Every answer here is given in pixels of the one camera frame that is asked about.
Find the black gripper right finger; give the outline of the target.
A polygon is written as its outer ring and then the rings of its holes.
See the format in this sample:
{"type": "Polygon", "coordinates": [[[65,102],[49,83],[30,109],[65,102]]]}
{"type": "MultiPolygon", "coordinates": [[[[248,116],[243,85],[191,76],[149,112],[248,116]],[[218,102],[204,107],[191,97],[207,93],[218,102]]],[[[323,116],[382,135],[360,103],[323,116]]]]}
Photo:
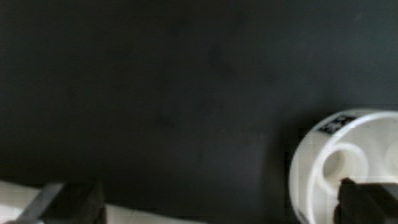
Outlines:
{"type": "Polygon", "coordinates": [[[341,180],[334,224],[398,224],[398,184],[341,180]]]}

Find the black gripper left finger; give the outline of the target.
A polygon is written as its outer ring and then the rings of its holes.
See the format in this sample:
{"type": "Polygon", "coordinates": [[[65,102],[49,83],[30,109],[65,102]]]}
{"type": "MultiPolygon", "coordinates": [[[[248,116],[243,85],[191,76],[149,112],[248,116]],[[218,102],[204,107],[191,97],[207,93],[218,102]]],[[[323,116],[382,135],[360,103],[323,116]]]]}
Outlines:
{"type": "Polygon", "coordinates": [[[106,224],[101,184],[97,182],[46,184],[14,224],[106,224]]]}

